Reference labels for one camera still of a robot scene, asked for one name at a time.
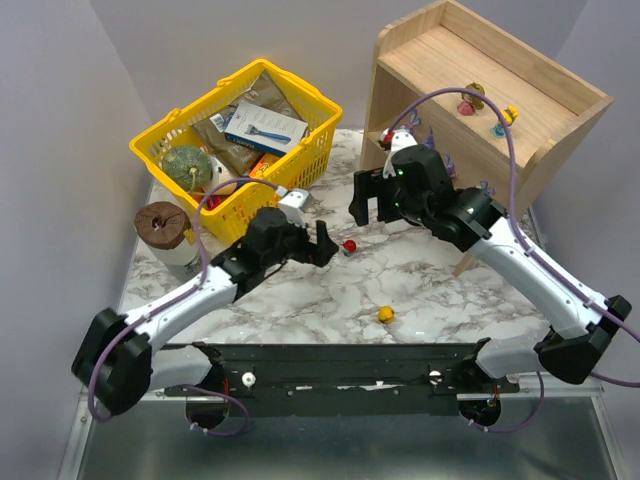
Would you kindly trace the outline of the red round toy figure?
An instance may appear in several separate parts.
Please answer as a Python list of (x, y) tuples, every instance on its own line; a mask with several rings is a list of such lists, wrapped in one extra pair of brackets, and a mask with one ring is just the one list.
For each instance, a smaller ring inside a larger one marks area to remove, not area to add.
[(343, 253), (345, 256), (351, 256), (357, 251), (357, 244), (354, 240), (348, 239), (343, 243)]

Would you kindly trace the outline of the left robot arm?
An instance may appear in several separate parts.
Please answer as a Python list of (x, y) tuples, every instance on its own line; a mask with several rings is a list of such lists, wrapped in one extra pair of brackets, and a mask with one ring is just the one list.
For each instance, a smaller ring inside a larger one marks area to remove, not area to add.
[(278, 208), (258, 211), (245, 235), (205, 263), (203, 271), (163, 297), (117, 313), (111, 308), (92, 320), (72, 363), (87, 387), (88, 407), (106, 422), (149, 391), (199, 386), (214, 367), (200, 348), (166, 349), (178, 333), (210, 312), (230, 305), (259, 286), (269, 268), (289, 260), (326, 266), (338, 252), (323, 221), (315, 238)]

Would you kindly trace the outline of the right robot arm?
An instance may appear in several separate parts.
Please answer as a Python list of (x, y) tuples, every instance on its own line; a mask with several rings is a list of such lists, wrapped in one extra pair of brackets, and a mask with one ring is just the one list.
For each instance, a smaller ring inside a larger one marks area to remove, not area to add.
[(376, 199), (379, 221), (425, 227), (470, 253), (497, 271), (549, 323), (533, 333), (479, 341), (463, 373), (498, 379), (548, 372), (568, 384), (583, 383), (629, 315), (630, 303), (591, 289), (527, 236), (515, 235), (506, 209), (481, 189), (454, 188), (437, 152), (409, 146), (392, 156), (391, 165), (391, 174), (381, 168), (355, 173), (349, 212), (357, 225), (368, 224), (368, 201)]

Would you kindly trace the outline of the yellow duck toy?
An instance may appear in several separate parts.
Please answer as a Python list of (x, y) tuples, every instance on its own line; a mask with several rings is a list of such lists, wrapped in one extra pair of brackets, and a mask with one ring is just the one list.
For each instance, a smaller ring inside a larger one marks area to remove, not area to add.
[(395, 320), (395, 311), (390, 306), (383, 306), (377, 313), (377, 321), (381, 324), (390, 324)]

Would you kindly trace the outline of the yellow blue minion toy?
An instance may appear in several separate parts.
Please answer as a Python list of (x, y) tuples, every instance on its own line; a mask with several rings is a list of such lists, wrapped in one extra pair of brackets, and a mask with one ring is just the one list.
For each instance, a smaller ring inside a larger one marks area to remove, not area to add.
[(501, 120), (492, 128), (492, 134), (497, 138), (506, 136), (506, 131), (513, 125), (519, 117), (519, 109), (514, 105), (509, 105), (501, 111)]

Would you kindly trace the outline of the olive brown toy figure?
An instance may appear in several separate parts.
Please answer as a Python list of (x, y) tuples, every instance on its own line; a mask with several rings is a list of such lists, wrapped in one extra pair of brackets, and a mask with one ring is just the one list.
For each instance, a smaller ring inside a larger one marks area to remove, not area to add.
[[(485, 89), (477, 82), (470, 83), (466, 86), (468, 90), (474, 90), (480, 95), (485, 94)], [(463, 93), (462, 101), (457, 106), (457, 111), (462, 116), (473, 116), (477, 111), (482, 110), (485, 106), (484, 102), (475, 95)]]

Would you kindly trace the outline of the bunny holding strawberry cake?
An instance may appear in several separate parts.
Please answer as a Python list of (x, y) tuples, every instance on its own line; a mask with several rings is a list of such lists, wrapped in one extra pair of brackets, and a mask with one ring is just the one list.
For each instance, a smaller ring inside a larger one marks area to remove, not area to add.
[(434, 138), (434, 132), (432, 127), (429, 127), (429, 133), (427, 135), (427, 137), (425, 138), (423, 144), (429, 149), (434, 151), (436, 149), (436, 145), (435, 145), (435, 138)]

